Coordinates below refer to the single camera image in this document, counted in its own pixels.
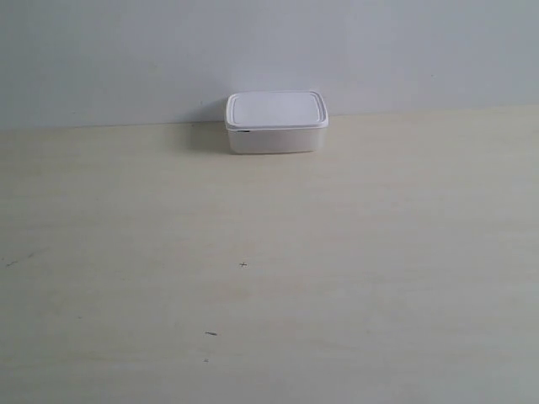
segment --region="wooden table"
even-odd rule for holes
[[[539,107],[0,134],[0,402],[539,402]]]

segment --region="white plastic container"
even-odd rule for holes
[[[322,96],[313,91],[234,94],[225,121],[230,147],[240,154],[318,150],[329,122]]]

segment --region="white wall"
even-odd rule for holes
[[[539,102],[539,2],[2,0],[0,129],[218,120],[254,89],[332,114]]]

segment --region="container lid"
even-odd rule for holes
[[[229,130],[311,129],[328,126],[322,96],[313,91],[260,91],[232,95]]]

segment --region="table surface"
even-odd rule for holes
[[[0,134],[0,402],[539,401],[539,107]]]

